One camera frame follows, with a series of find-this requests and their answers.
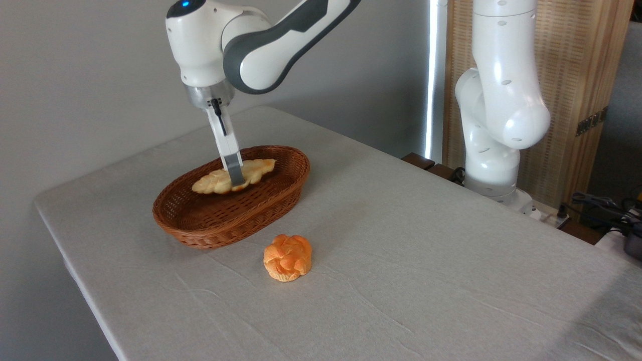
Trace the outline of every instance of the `croissant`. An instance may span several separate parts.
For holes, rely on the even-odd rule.
[[[263,264],[272,278],[281,282],[294,281],[310,271],[312,246],[304,237],[280,234],[266,247]]]
[[[232,186],[232,179],[227,170],[215,170],[204,175],[192,186],[192,190],[201,194],[226,194],[230,191],[236,192],[246,188],[250,184],[257,184],[261,177],[274,170],[275,159],[250,159],[243,161],[241,173],[245,183],[240,186]]]

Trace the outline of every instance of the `robotic arm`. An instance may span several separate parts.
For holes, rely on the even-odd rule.
[[[537,0],[474,0],[477,68],[457,81],[466,147],[465,187],[529,215],[532,199],[517,189],[519,150],[550,125],[535,66]]]
[[[203,109],[233,185],[243,165],[227,106],[234,89],[263,94],[278,87],[292,65],[360,0],[303,0],[277,24],[257,8],[213,0],[179,0],[166,30],[189,101]]]

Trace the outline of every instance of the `orange pastry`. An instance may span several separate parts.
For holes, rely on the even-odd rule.
[[[266,247],[263,264],[272,278],[281,282],[294,281],[310,271],[312,246],[304,237],[280,234]]]

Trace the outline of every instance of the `white tablecloth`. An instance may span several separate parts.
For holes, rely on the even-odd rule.
[[[232,119],[242,147],[294,146],[312,168],[299,204],[238,243],[192,249],[152,218],[218,157],[208,128],[37,198],[120,359],[642,359],[639,268],[278,110]],[[280,233],[313,246],[291,283],[263,267]]]

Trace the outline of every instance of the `wicker basket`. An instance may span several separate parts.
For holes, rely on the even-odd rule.
[[[198,179],[223,168],[221,159],[183,174],[154,202],[152,213],[158,225],[190,247],[218,248],[258,232],[289,212],[310,172],[306,155],[296,148],[272,145],[243,149],[241,156],[277,162],[258,184],[226,195],[191,190]]]

